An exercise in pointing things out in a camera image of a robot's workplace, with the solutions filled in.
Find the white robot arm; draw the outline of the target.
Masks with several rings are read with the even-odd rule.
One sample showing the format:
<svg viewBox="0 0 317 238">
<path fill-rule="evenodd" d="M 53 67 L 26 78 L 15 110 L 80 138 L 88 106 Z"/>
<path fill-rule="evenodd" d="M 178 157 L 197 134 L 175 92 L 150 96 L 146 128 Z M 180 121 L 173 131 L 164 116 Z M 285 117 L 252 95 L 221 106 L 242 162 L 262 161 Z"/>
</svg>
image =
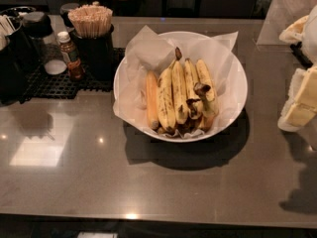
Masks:
<svg viewBox="0 0 317 238">
<path fill-rule="evenodd" d="M 277 122 L 281 130 L 295 132 L 317 115 L 317 6 L 283 30 L 279 39 L 300 44 L 299 51 L 312 62 L 307 69 L 295 70 Z"/>
</svg>

